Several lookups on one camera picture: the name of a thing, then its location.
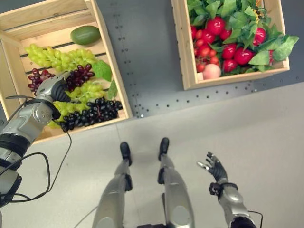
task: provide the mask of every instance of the light gray floor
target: light gray floor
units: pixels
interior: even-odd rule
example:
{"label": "light gray floor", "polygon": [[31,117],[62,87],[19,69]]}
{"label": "light gray floor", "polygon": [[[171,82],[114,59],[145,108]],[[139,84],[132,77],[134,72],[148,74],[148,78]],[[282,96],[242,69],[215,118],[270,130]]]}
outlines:
{"label": "light gray floor", "polygon": [[[303,96],[300,83],[73,134],[53,191],[37,201],[5,206],[3,227],[73,228],[98,204],[120,162],[122,141],[133,153],[134,189],[126,194],[125,227],[164,222],[163,186],[156,182],[157,152],[164,136],[171,140],[169,155],[188,185],[196,227],[227,227],[216,197],[208,193],[213,179],[195,165],[207,151],[221,159],[246,206],[264,214],[264,228],[303,227]],[[67,145],[67,137],[62,137],[34,145],[28,153],[45,152],[54,177]],[[42,159],[24,161],[19,173],[20,192],[34,196],[45,190]],[[90,228],[93,217],[92,213],[78,227]]]}

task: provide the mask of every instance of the cherry tomato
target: cherry tomato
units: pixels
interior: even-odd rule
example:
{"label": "cherry tomato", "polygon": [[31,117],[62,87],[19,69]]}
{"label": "cherry tomato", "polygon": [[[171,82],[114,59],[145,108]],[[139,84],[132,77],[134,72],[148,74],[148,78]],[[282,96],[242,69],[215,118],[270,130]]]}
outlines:
{"label": "cherry tomato", "polygon": [[269,51],[269,64],[271,64],[274,61],[274,58],[272,56],[273,50]]}
{"label": "cherry tomato", "polygon": [[243,50],[242,47],[239,47],[234,54],[234,60],[240,65],[245,65],[249,63],[253,55],[254,53],[251,52],[250,50],[248,49]]}
{"label": "cherry tomato", "polygon": [[234,53],[236,52],[236,49],[237,49],[236,43],[226,44],[224,47],[224,51],[222,53],[223,59],[232,59]]}
{"label": "cherry tomato", "polygon": [[201,39],[203,35],[203,30],[197,30],[195,33],[195,39]]}
{"label": "cherry tomato", "polygon": [[227,39],[228,37],[230,37],[231,33],[232,33],[232,30],[226,30],[226,29],[224,29],[224,30],[221,32],[221,34],[219,35],[219,37],[220,37],[222,40],[225,40],[225,39]]}
{"label": "cherry tomato", "polygon": [[201,50],[201,52],[199,53],[200,56],[202,57],[207,57],[210,53],[210,48],[206,47],[204,49]]}
{"label": "cherry tomato", "polygon": [[204,64],[198,63],[198,64],[196,65],[196,71],[197,71],[198,73],[201,73],[201,72],[203,72],[204,70],[205,70],[205,65],[204,65]]}
{"label": "cherry tomato", "polygon": [[218,36],[225,29],[225,21],[221,17],[215,17],[207,22],[207,30],[213,35]]}
{"label": "cherry tomato", "polygon": [[209,53],[210,57],[214,57],[217,54],[217,52],[215,50],[211,50]]}
{"label": "cherry tomato", "polygon": [[219,61],[218,61],[219,59],[216,57],[216,56],[214,56],[214,57],[212,57],[211,59],[210,59],[210,63],[211,64],[217,64]]}
{"label": "cherry tomato", "polygon": [[196,27],[191,25],[191,35],[192,35],[192,39],[195,39],[195,34],[196,34]]}
{"label": "cherry tomato", "polygon": [[198,49],[198,56],[200,55],[200,53],[202,52],[203,49],[205,48],[210,48],[208,44],[203,44],[201,47],[199,47]]}
{"label": "cherry tomato", "polygon": [[197,46],[198,48],[203,46],[204,44],[204,41],[202,39],[198,39],[196,42],[195,42],[195,46]]}
{"label": "cherry tomato", "polygon": [[259,46],[260,44],[264,43],[266,40],[266,31],[263,28],[257,28],[255,39],[253,40],[254,46]]}
{"label": "cherry tomato", "polygon": [[199,50],[198,50],[197,48],[194,49],[194,56],[197,56],[197,55],[198,55],[198,51],[199,51]]}
{"label": "cherry tomato", "polygon": [[238,63],[233,59],[224,60],[223,69],[224,69],[225,73],[230,73],[235,68],[237,68],[237,66],[238,66]]}
{"label": "cherry tomato", "polygon": [[211,32],[209,32],[207,29],[204,29],[202,31],[201,38],[206,43],[210,43],[210,44],[212,44],[213,41],[215,40],[215,36]]}

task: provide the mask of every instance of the gray metal surface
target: gray metal surface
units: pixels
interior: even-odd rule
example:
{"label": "gray metal surface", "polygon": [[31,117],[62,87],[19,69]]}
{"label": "gray metal surface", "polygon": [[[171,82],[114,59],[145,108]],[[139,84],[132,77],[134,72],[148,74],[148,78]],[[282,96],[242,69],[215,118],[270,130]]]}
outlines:
{"label": "gray metal surface", "polygon": [[[38,0],[0,2],[0,12]],[[287,34],[304,37],[303,1],[281,0]],[[171,0],[97,0],[105,18],[133,114],[146,117],[304,81],[303,39],[289,72],[256,81],[183,91]]]}
{"label": "gray metal surface", "polygon": [[2,129],[4,128],[4,124],[6,123],[6,118],[5,118],[5,114],[2,108],[2,105],[0,104],[0,132],[2,131]]}

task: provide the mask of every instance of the robotic arm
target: robotic arm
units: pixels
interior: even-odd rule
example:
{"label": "robotic arm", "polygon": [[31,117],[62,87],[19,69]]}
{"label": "robotic arm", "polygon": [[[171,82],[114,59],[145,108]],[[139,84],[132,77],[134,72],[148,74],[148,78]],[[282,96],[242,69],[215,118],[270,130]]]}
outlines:
{"label": "robotic arm", "polygon": [[224,167],[214,154],[208,152],[207,157],[208,164],[200,161],[197,164],[215,178],[216,183],[210,184],[209,191],[211,195],[218,197],[229,228],[257,228],[244,206],[243,197],[238,192],[237,185],[229,183]]}
{"label": "robotic arm", "polygon": [[[60,117],[53,102],[71,101],[65,93],[65,80],[68,76],[69,72],[65,72],[43,81],[36,98],[27,101],[18,117],[10,121],[0,133],[0,173],[24,156],[44,126]],[[0,175],[0,207],[12,200],[21,183],[22,178],[16,171],[20,165],[21,162]]]}

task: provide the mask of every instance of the black cable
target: black cable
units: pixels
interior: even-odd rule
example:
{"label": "black cable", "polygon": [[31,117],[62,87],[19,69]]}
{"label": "black cable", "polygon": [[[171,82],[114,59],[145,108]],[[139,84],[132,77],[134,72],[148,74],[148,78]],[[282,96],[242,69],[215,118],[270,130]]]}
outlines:
{"label": "black cable", "polygon": [[260,212],[257,212],[257,211],[253,211],[253,210],[249,210],[248,212],[251,212],[251,213],[256,213],[258,215],[261,216],[261,224],[260,224],[260,228],[262,228],[262,224],[263,224],[263,214],[260,213]]}
{"label": "black cable", "polygon": [[14,111],[14,113],[9,117],[9,119],[7,120],[6,124],[4,125],[4,127],[6,127],[6,125],[8,125],[8,123],[12,120],[12,118],[16,115],[16,113],[23,107],[23,105],[28,101],[28,98],[34,99],[31,96],[25,96],[25,95],[16,95],[16,96],[8,96],[6,97],[6,99],[18,99],[18,98],[25,98],[25,101]]}
{"label": "black cable", "polygon": [[21,162],[22,160],[24,160],[24,159],[26,159],[26,158],[28,158],[28,157],[31,157],[31,156],[33,156],[33,155],[42,155],[42,156],[44,157],[45,161],[46,161],[47,174],[48,174],[48,175],[47,175],[47,181],[48,181],[48,182],[47,182],[47,189],[46,189],[45,192],[43,192],[43,193],[41,193],[41,194],[35,196],[34,198],[30,198],[30,197],[28,197],[28,196],[26,196],[26,195],[24,195],[24,194],[20,194],[20,193],[15,193],[15,194],[1,194],[0,197],[4,197],[4,196],[15,196],[15,195],[17,195],[17,196],[23,196],[23,197],[25,197],[26,199],[23,199],[23,200],[12,200],[12,201],[11,201],[11,203],[22,203],[22,202],[28,202],[28,201],[32,201],[32,200],[39,199],[39,198],[41,198],[42,196],[44,196],[45,194],[47,194],[48,192],[50,192],[50,191],[52,190],[54,184],[55,184],[55,181],[56,181],[58,175],[59,175],[59,172],[60,172],[60,170],[61,170],[61,167],[62,167],[62,165],[63,165],[63,162],[65,161],[65,159],[66,159],[66,157],[67,157],[67,154],[68,154],[68,152],[70,151],[70,148],[71,148],[71,146],[72,146],[72,138],[71,138],[71,136],[70,136],[70,134],[69,134],[68,132],[67,132],[67,135],[68,135],[68,137],[69,137],[69,139],[70,139],[70,144],[69,144],[69,147],[68,147],[68,149],[67,149],[67,151],[66,151],[66,154],[64,155],[64,157],[63,157],[63,159],[62,159],[62,161],[61,161],[61,164],[60,164],[60,166],[59,166],[59,168],[58,168],[58,170],[57,170],[57,173],[56,173],[56,175],[55,175],[55,178],[54,178],[54,180],[53,180],[52,185],[51,185],[51,175],[50,175],[48,157],[47,157],[44,153],[41,153],[41,152],[35,152],[35,153],[31,153],[31,154],[29,154],[29,155],[26,155],[26,156],[24,156],[23,158],[16,160],[15,162],[13,162],[12,164],[10,164],[8,167],[6,167],[4,170],[2,170],[2,171],[0,172],[0,176],[1,176],[4,172],[6,172],[9,168],[11,168],[11,167],[12,167],[13,165],[15,165],[16,163],[19,163],[19,162]]}

